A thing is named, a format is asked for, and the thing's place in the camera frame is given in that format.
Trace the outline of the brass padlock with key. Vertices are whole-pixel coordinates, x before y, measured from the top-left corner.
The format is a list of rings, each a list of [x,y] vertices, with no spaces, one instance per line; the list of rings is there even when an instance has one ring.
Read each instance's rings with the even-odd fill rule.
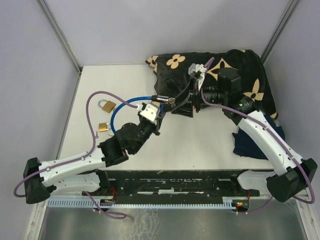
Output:
[[[98,101],[98,106],[105,112],[111,113],[114,111],[115,107],[117,106],[116,103],[106,100],[106,99],[101,99]]]

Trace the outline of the small brass padlock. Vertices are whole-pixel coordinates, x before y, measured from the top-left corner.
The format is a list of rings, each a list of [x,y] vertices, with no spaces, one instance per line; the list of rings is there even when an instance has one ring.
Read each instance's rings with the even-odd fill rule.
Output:
[[[98,131],[101,132],[106,132],[110,130],[110,124],[107,122],[102,122],[98,124]]]

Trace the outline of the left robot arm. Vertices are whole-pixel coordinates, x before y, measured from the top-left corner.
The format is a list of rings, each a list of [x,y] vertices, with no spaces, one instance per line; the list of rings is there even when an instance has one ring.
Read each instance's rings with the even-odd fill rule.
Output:
[[[164,116],[164,113],[159,114],[153,123],[139,113],[138,125],[124,124],[114,136],[77,157],[42,162],[36,157],[30,158],[23,171],[25,202],[31,205],[47,200],[58,189],[54,184],[66,177],[103,170],[127,161],[129,155],[138,153],[152,134],[160,135]]]

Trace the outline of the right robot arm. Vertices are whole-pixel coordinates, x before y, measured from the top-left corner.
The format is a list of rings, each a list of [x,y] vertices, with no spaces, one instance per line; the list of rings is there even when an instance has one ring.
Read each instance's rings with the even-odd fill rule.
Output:
[[[312,158],[303,159],[272,128],[254,101],[242,92],[242,79],[236,69],[221,68],[217,86],[204,87],[207,72],[202,64],[189,67],[189,83],[176,97],[176,107],[171,112],[199,112],[204,105],[221,108],[256,143],[273,167],[273,171],[240,173],[229,183],[231,193],[240,196],[247,190],[258,190],[284,203],[308,189],[310,200],[307,203],[313,204],[315,194],[311,182],[317,163]]]

